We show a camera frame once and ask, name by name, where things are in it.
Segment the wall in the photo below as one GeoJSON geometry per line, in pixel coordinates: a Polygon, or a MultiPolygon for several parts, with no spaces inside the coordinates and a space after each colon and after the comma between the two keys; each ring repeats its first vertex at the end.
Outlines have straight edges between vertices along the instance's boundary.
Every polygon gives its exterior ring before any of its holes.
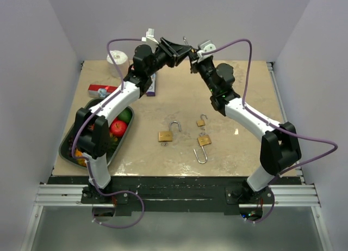
{"type": "MultiPolygon", "coordinates": [[[[249,38],[254,59],[274,61],[309,0],[49,0],[79,58],[104,59],[115,38],[140,38],[148,28],[189,44],[211,39],[217,46],[249,38]]],[[[136,44],[118,44],[129,56],[136,44]]],[[[246,59],[245,45],[221,51],[220,59],[246,59]]]]}
{"type": "Polygon", "coordinates": [[[0,250],[20,250],[78,62],[48,0],[0,0],[0,250]]]}
{"type": "MultiPolygon", "coordinates": [[[[335,250],[348,246],[347,49],[346,0],[310,0],[280,56],[275,71],[290,121],[298,132],[334,140],[334,154],[304,167],[315,182],[335,250]]],[[[328,146],[302,143],[303,159],[328,146]]]]}

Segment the tabletop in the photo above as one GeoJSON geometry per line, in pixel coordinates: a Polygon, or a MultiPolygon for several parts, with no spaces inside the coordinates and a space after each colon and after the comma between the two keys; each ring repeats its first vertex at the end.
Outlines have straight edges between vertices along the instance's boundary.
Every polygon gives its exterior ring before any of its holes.
{"type": "MultiPolygon", "coordinates": [[[[234,67],[234,90],[243,94],[246,61],[214,61],[234,67]]],[[[64,129],[66,136],[73,125],[76,111],[92,98],[90,84],[118,86],[106,60],[84,62],[69,116],[64,129]]],[[[260,141],[248,130],[230,118],[214,111],[210,91],[199,74],[190,73],[189,61],[176,68],[164,67],[158,71],[156,96],[132,103],[134,121],[116,157],[109,166],[111,175],[142,176],[249,176],[260,165],[260,141]],[[205,133],[212,140],[204,147],[208,162],[198,163],[193,149],[203,158],[197,137],[202,130],[196,121],[206,114],[205,133]],[[158,132],[168,130],[171,121],[179,121],[182,131],[173,126],[173,141],[167,146],[158,142],[158,132]]],[[[266,62],[253,61],[246,101],[255,109],[282,122],[281,111],[266,62]]],[[[57,157],[52,175],[88,175],[86,168],[57,157]]],[[[294,170],[287,175],[295,175],[294,170]]]]}

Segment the toilet paper roll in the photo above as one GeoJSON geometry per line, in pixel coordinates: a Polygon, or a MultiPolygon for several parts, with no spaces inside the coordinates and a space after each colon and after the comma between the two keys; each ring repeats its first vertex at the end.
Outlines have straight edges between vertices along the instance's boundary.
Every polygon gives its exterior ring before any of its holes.
{"type": "MultiPolygon", "coordinates": [[[[119,66],[122,76],[125,77],[128,73],[129,68],[129,59],[127,55],[122,51],[110,51],[111,55],[113,56],[116,64],[119,66]]],[[[110,59],[110,56],[107,56],[107,62],[109,64],[109,70],[113,77],[120,78],[120,75],[118,71],[116,70],[116,67],[113,63],[113,61],[110,59]]]]}

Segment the green avocado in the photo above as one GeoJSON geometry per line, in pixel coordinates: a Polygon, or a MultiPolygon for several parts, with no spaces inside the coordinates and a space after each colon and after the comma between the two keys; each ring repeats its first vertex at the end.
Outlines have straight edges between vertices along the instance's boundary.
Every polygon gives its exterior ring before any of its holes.
{"type": "Polygon", "coordinates": [[[129,124],[129,122],[132,119],[132,112],[128,108],[126,108],[117,116],[117,118],[118,120],[121,120],[126,124],[129,124]]]}

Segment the open padlock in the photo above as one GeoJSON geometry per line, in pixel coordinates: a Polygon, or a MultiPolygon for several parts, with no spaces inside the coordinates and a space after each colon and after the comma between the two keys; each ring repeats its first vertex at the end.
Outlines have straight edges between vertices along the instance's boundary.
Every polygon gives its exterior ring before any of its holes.
{"type": "Polygon", "coordinates": [[[177,121],[172,121],[169,123],[169,130],[168,131],[160,131],[158,132],[158,142],[163,142],[162,145],[166,145],[166,142],[173,141],[173,132],[171,131],[171,125],[173,123],[178,124],[179,131],[181,132],[181,125],[177,121]]]}
{"type": "Polygon", "coordinates": [[[204,122],[203,116],[205,116],[206,119],[208,119],[207,115],[201,114],[201,119],[197,121],[197,126],[198,126],[198,127],[202,127],[202,126],[205,126],[205,125],[206,125],[206,123],[204,122]]]}
{"type": "Polygon", "coordinates": [[[204,156],[205,156],[206,160],[205,160],[204,162],[200,161],[200,159],[199,159],[198,156],[197,156],[197,152],[196,152],[195,149],[194,149],[194,153],[195,153],[195,155],[196,155],[197,161],[198,161],[200,164],[205,164],[205,163],[208,161],[208,157],[207,157],[206,151],[204,150],[204,147],[203,147],[203,146],[211,144],[212,141],[210,140],[209,135],[200,136],[200,137],[197,138],[197,140],[198,140],[198,143],[200,144],[200,146],[201,146],[201,148],[202,148],[202,150],[203,150],[203,153],[204,153],[204,156]]]}

